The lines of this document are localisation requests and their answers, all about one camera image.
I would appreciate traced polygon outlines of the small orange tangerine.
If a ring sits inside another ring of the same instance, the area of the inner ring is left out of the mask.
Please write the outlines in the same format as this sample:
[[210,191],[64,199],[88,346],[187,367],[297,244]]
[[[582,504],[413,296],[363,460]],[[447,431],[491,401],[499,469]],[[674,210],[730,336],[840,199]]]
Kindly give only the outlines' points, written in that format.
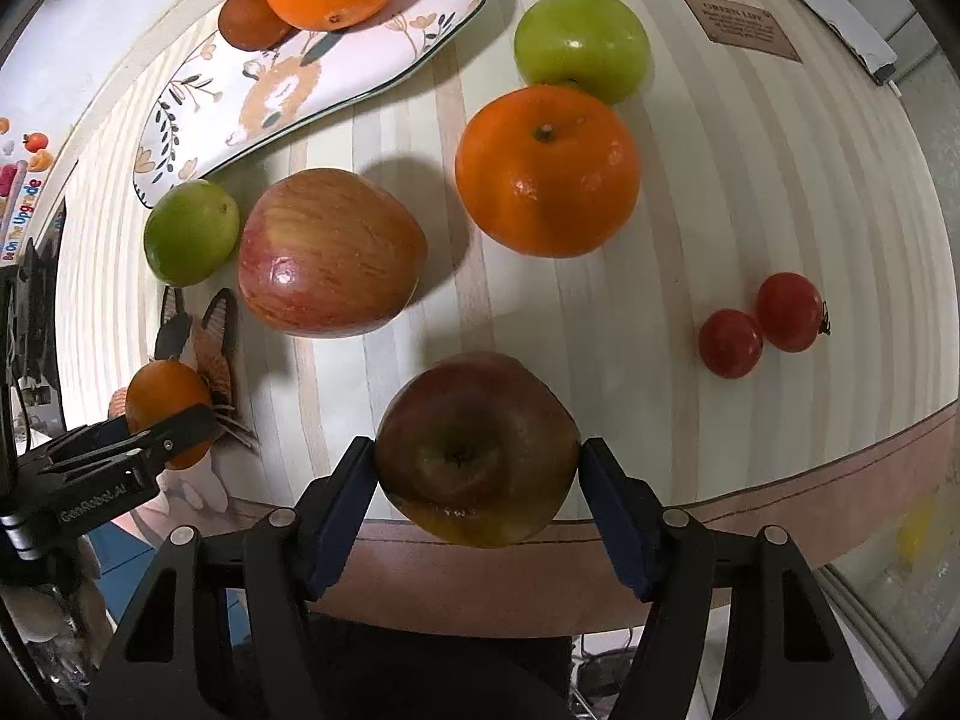
[[125,390],[125,422],[132,434],[141,433],[197,405],[212,408],[212,397],[192,367],[169,359],[151,361]]

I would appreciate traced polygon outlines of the plain cherry tomato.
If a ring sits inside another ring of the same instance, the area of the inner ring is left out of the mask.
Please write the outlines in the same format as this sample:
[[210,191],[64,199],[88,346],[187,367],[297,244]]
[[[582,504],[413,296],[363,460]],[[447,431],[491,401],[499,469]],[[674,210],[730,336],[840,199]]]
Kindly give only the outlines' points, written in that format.
[[698,353],[715,376],[742,379],[754,370],[763,353],[760,327],[740,310],[716,310],[698,332]]

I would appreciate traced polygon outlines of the dark red apple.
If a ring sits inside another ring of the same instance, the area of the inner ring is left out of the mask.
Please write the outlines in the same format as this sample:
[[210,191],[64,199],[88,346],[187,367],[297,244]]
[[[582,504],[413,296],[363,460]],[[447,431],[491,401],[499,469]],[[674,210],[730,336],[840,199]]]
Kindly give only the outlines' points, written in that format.
[[578,424],[522,362],[464,353],[400,390],[374,441],[384,494],[448,543],[506,548],[562,508],[578,466]]

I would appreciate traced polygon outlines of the cherry tomato with stem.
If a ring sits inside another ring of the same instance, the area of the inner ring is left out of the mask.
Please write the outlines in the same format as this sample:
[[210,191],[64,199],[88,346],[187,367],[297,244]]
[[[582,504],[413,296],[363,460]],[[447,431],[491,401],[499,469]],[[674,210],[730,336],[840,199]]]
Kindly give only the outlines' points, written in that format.
[[766,278],[757,293],[755,319],[765,338],[784,353],[802,353],[832,331],[822,294],[792,271]]

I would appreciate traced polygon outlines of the brown russet pear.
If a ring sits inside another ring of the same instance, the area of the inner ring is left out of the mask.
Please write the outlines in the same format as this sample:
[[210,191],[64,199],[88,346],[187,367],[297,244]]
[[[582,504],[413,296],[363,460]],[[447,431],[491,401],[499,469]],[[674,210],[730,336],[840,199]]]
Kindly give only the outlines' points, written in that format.
[[295,28],[267,0],[226,0],[218,15],[218,31],[230,46],[254,52],[279,46]]

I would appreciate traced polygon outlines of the black gas stove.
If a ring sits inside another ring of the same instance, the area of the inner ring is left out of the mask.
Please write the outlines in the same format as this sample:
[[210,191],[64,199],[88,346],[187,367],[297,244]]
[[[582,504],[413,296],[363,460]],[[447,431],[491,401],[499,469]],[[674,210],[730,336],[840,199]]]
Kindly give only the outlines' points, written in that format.
[[13,288],[11,375],[16,426],[43,436],[65,431],[55,349],[55,286],[65,205],[57,208],[39,241],[26,242]]

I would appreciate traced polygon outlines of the small green lime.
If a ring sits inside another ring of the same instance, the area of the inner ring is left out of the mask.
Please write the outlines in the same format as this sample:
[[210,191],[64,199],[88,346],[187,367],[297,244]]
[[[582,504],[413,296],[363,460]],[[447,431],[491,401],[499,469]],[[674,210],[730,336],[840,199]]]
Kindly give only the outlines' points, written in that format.
[[143,252],[158,280],[185,288],[210,278],[228,262],[241,229],[236,200],[205,179],[168,190],[149,213]]

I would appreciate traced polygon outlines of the red striped apple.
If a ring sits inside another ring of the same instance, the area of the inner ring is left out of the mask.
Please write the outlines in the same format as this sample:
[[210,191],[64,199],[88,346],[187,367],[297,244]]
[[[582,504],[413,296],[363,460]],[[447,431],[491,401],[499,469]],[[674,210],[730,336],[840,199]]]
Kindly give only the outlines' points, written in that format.
[[274,330],[351,337],[405,309],[427,258],[425,232],[394,195],[354,172],[304,169],[270,185],[247,216],[239,291]]

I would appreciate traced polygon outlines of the floral ceramic plate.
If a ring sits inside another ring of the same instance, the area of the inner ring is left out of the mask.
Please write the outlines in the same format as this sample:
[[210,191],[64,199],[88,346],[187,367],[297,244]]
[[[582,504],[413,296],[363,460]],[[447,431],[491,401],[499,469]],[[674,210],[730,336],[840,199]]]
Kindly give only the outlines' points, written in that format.
[[339,32],[244,52],[212,32],[167,80],[143,126],[132,188],[146,208],[285,133],[384,93],[427,64],[487,0],[391,0]]

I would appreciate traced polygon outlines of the striped table mat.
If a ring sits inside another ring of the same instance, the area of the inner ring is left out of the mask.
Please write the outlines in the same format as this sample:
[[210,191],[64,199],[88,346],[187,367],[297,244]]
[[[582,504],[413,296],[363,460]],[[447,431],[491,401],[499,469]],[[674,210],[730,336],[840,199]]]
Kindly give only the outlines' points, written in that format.
[[239,52],[208,2],[65,187],[68,426],[223,395],[148,538],[381,481],[320,609],[383,628],[630,628],[574,452],[822,566],[944,479],[949,241],[892,93],[794,0],[308,0]]

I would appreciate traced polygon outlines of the large orange on table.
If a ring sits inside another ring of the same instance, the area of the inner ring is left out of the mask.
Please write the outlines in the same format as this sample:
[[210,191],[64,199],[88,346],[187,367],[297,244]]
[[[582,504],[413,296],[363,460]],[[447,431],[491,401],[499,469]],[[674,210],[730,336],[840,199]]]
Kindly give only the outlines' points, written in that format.
[[571,259],[599,249],[630,220],[640,195],[640,150],[599,99],[528,86],[470,119],[454,179],[487,236],[519,254]]

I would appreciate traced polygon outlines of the large green apple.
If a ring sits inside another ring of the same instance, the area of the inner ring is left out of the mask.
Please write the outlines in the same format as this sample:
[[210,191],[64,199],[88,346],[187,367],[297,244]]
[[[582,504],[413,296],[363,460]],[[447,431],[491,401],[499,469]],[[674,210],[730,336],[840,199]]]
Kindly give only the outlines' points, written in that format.
[[517,23],[514,60],[528,85],[574,86],[615,106],[646,83],[652,49],[620,0],[539,0]]

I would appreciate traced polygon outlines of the brown label patch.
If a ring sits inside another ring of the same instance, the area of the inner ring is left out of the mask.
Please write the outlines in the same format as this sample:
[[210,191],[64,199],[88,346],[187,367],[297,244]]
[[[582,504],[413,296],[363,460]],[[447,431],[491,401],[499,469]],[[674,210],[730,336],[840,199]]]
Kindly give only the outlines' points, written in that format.
[[799,52],[769,11],[734,0],[683,1],[711,43],[800,62]]

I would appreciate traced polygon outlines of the colourful wall sticker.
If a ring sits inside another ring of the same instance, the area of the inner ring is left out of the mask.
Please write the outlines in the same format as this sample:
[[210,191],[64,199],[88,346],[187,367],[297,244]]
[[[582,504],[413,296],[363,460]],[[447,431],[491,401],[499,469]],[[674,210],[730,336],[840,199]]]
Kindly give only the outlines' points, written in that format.
[[0,255],[2,265],[11,265],[20,257],[26,229],[36,211],[47,173],[55,163],[55,153],[50,148],[50,138],[44,132],[20,132],[5,115],[0,117],[0,142]]

